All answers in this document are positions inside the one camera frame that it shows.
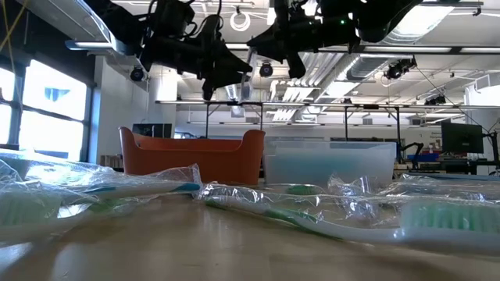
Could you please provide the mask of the blue white wrapped toothbrush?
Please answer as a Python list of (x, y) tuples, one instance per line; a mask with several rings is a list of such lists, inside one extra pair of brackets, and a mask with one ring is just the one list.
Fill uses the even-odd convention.
[(118, 199), (164, 194), (196, 194), (202, 186), (199, 167), (194, 164), (143, 176), (118, 172), (99, 173), (88, 183), (74, 188), (80, 192), (95, 195), (99, 199)]

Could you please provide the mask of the orange plastic bin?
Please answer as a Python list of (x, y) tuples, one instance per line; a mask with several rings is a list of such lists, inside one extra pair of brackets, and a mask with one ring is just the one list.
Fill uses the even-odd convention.
[(119, 128), (124, 172), (142, 176), (197, 165), (204, 183), (256, 185), (265, 132), (249, 130), (240, 140), (171, 139), (138, 135)]

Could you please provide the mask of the clear plastic bin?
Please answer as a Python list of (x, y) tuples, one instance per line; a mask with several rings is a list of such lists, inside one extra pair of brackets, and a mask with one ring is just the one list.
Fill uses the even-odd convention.
[(363, 176), (378, 183), (392, 181), (396, 144), (389, 142), (268, 140), (265, 180), (325, 187), (331, 176), (351, 183)]

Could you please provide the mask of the black computer monitor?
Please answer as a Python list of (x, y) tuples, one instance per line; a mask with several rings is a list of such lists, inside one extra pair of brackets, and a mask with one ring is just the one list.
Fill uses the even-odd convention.
[(450, 153), (484, 152), (482, 127), (460, 123), (441, 123), (442, 150)]

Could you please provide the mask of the overhead light bar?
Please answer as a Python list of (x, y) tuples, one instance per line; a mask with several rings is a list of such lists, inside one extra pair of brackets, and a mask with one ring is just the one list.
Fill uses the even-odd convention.
[[(112, 45), (106, 42), (93, 41), (66, 41), (68, 49), (82, 50), (110, 50)], [(360, 45), (352, 53), (366, 54), (419, 54), (419, 55), (500, 55), (500, 47), (485, 46), (422, 46), (422, 45)]]

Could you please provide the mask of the blue crate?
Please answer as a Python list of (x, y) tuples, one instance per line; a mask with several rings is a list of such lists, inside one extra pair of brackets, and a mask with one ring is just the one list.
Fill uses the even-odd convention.
[(414, 158), (418, 162), (436, 162), (440, 157), (439, 153), (425, 153), (425, 154), (418, 154), (418, 155), (407, 155), (407, 159), (410, 161), (413, 161)]

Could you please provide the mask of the black metal rack frame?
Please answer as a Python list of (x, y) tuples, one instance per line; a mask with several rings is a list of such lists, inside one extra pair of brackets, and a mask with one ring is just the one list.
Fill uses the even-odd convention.
[(401, 118), (400, 118), (400, 106), (397, 105), (376, 105), (376, 104), (352, 104), (346, 105), (344, 107), (344, 127), (345, 127), (345, 140), (348, 140), (348, 109), (356, 108), (356, 109), (367, 109), (367, 110), (378, 110), (384, 109), (389, 115), (391, 114), (390, 108), (394, 109), (396, 120), (396, 131), (397, 131), (397, 151), (400, 152), (402, 148), (402, 139), (401, 139)]
[[(259, 129), (264, 131), (263, 129), (263, 102), (261, 101), (205, 101), (206, 105), (206, 113), (205, 113), (205, 138), (209, 138), (209, 117), (221, 106), (226, 105), (228, 107), (238, 106), (245, 107), (249, 106), (253, 108), (254, 106), (259, 106), (260, 111), (257, 112), (257, 115), (260, 118)], [(216, 107), (211, 111), (209, 108), (211, 105), (216, 105)]]

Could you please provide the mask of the black flat screen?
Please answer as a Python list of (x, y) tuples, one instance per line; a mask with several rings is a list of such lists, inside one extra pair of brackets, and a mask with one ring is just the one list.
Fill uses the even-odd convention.
[(135, 123), (132, 132), (146, 136), (158, 138), (171, 138), (171, 123)]

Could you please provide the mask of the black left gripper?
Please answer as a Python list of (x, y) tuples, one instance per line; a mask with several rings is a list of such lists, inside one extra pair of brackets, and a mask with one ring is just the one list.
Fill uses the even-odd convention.
[(203, 81), (203, 98), (209, 100), (221, 87), (248, 82), (253, 68), (239, 59), (222, 40), (222, 20), (207, 16), (193, 21), (192, 9), (157, 9), (145, 15), (144, 47), (139, 62), (149, 71), (154, 64), (177, 73), (191, 73)]

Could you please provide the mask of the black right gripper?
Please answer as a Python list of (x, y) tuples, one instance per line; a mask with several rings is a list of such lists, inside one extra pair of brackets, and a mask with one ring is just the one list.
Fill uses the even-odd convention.
[(319, 48), (340, 44), (355, 44), (355, 22), (347, 16), (319, 20), (312, 16), (290, 17), (287, 26), (275, 23), (247, 42), (258, 55), (278, 62), (286, 59), (289, 77), (297, 79), (305, 75), (299, 52), (318, 52)]

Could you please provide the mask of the green white wrapped toothbrush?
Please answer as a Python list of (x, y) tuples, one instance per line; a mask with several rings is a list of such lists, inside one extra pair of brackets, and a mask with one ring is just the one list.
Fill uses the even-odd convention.
[(9, 184), (0, 190), (0, 247), (34, 242), (88, 222), (126, 215), (156, 197), (116, 187), (82, 191)]
[(211, 183), (206, 205), (287, 222), (311, 233), (361, 244), (500, 256), (500, 205), (428, 196), (291, 195)]
[(296, 184), (296, 185), (290, 185), (286, 189), (285, 193), (291, 195), (309, 196), (309, 195), (325, 194), (326, 191), (323, 188), (318, 187), (316, 185)]

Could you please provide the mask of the clear toothbrush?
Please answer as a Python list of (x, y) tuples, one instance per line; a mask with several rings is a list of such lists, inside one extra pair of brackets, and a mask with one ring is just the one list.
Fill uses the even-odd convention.
[(384, 193), (394, 196), (415, 195), (500, 201), (500, 182), (420, 179), (393, 183)]
[(255, 48), (249, 48), (246, 62), (251, 66), (252, 70), (250, 72), (245, 72), (242, 75), (239, 98), (240, 101), (249, 101), (252, 94), (252, 79), (257, 66), (257, 51)]

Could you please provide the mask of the silver ventilation duct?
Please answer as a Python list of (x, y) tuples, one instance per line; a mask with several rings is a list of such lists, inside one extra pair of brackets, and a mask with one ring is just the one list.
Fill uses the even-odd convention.
[[(382, 40), (382, 44), (414, 44), (430, 33), (453, 9), (453, 6), (442, 2), (439, 5), (417, 5)], [(323, 91), (343, 95), (380, 71), (390, 61), (388, 55), (336, 54), (320, 87)]]

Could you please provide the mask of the cluttered work desk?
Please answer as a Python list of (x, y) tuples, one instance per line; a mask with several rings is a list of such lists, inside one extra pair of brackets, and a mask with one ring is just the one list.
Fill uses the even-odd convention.
[(436, 162), (418, 162), (414, 168), (411, 162), (395, 164), (393, 173), (429, 173), (429, 174), (464, 174), (479, 175), (486, 172), (487, 176), (500, 176), (500, 161), (448, 159)]

